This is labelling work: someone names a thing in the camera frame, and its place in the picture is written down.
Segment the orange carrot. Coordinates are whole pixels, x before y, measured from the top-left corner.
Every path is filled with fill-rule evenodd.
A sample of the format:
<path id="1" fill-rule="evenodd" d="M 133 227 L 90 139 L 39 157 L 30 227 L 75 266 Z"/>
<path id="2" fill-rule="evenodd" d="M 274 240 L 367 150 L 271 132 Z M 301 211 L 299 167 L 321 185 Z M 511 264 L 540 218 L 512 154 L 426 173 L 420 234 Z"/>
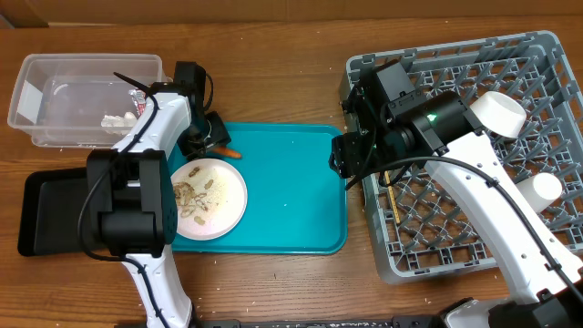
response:
<path id="1" fill-rule="evenodd" d="M 241 159 L 242 155 L 233 150 L 233 149 L 228 149 L 226 147 L 216 147 L 212 150 L 213 153 L 216 153 L 218 155 L 221 155 L 223 157 L 227 157 L 227 158 L 231 158 L 231 159 Z"/>

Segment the wooden chopstick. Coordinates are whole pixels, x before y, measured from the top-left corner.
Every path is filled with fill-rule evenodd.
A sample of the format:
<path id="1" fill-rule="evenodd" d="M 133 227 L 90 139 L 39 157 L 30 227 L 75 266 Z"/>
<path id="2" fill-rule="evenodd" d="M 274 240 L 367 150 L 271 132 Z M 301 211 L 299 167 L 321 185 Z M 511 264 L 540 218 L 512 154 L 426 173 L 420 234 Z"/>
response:
<path id="1" fill-rule="evenodd" d="M 393 216 L 394 216 L 394 222 L 395 222 L 395 226 L 399 226 L 401 224 L 401 219 L 399 216 L 399 212 L 398 212 L 398 208 L 396 205 L 396 201 L 395 201 L 395 197 L 394 197 L 394 190 L 393 187 L 389 184 L 390 182 L 390 171 L 386 171 L 384 173 L 384 179 L 387 182 L 387 192 L 389 195 L 389 201 L 391 204 L 391 208 L 392 208 L 392 212 L 393 212 Z"/>

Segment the food scraps and rice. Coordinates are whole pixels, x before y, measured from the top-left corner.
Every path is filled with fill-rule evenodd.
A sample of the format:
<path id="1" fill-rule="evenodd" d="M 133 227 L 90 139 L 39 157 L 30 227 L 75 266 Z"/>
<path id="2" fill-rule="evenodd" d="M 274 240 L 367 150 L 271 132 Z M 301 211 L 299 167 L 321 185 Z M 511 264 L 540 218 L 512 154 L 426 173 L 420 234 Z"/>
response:
<path id="1" fill-rule="evenodd" d="M 226 202 L 226 180 L 215 168 L 197 165 L 172 179 L 179 217 L 207 227 Z"/>

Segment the pink plate with food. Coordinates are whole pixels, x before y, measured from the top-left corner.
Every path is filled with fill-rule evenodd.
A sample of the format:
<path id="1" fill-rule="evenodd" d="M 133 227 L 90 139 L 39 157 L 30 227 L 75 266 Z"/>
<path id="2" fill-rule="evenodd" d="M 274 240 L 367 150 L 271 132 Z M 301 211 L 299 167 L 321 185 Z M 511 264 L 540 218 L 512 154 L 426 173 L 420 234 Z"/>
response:
<path id="1" fill-rule="evenodd" d="M 209 241 L 230 232 L 240 222 L 248 201 L 241 174 L 220 159 L 196 159 L 171 176 L 178 207 L 178 234 Z"/>

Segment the white tissue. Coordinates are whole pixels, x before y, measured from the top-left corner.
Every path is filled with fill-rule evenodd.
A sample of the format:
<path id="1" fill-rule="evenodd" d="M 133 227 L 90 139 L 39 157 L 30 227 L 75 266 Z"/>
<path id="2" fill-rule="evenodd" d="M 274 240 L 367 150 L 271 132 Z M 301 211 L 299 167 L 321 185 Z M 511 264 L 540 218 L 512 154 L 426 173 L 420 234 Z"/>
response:
<path id="1" fill-rule="evenodd" d="M 125 136 L 138 122 L 138 118 L 132 112 L 126 112 L 123 116 L 105 115 L 101 120 L 101 127 L 113 135 Z"/>

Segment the white bowl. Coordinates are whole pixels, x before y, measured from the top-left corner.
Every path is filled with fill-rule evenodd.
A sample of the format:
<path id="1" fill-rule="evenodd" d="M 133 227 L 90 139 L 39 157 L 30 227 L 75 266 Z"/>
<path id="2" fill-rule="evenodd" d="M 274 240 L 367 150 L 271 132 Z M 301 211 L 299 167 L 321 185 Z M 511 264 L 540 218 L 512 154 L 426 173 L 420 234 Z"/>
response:
<path id="1" fill-rule="evenodd" d="M 527 118 L 513 98 L 497 91 L 487 91 L 470 109 L 485 128 L 505 138 L 517 138 Z"/>

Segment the white paper cup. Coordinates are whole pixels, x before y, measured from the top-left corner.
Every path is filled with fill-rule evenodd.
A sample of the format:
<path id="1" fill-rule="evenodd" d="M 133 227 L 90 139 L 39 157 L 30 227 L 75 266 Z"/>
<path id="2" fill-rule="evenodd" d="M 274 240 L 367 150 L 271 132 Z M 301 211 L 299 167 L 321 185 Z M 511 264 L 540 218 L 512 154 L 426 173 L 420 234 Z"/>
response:
<path id="1" fill-rule="evenodd" d="M 549 207 L 562 193 L 560 180 L 546 172 L 524 179 L 516 187 L 536 213 Z"/>

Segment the red snack wrapper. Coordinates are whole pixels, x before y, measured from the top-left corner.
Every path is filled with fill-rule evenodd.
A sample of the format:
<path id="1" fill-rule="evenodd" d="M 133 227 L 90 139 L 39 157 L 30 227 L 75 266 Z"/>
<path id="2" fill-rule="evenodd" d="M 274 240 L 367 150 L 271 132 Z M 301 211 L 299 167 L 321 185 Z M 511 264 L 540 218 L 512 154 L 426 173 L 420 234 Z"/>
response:
<path id="1" fill-rule="evenodd" d="M 137 116 L 141 116 L 147 105 L 145 92 L 140 89 L 131 89 L 128 93 L 137 109 Z"/>

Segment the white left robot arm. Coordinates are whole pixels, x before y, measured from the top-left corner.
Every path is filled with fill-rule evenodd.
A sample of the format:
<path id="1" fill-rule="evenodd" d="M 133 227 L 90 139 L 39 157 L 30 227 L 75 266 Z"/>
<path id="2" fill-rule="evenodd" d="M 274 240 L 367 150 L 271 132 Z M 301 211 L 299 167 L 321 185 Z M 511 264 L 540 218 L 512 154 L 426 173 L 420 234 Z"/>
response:
<path id="1" fill-rule="evenodd" d="M 210 110 L 213 81 L 199 64 L 177 62 L 169 82 L 122 79 L 144 92 L 147 105 L 112 149 L 87 157 L 88 194 L 77 242 L 86 256 L 119 262 L 128 270 L 147 327 L 197 327 L 171 248 L 179 211 L 168 157 L 178 148 L 187 159 L 201 159 L 231 138 L 219 114 Z"/>

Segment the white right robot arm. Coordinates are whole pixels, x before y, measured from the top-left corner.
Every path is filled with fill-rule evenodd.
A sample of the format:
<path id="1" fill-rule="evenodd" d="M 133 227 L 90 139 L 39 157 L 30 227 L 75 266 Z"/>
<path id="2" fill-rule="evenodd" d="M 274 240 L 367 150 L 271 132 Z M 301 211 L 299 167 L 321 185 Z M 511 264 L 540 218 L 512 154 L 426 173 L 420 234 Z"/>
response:
<path id="1" fill-rule="evenodd" d="M 535 202 L 509 178 L 490 135 L 516 138 L 525 110 L 489 91 L 473 103 L 414 87 L 396 60 L 360 75 L 342 102 L 354 132 L 335 137 L 329 164 L 349 185 L 412 166 L 456 202 L 494 256 L 509 296 L 465 299 L 426 319 L 429 327 L 579 327 L 582 261 L 547 228 Z"/>

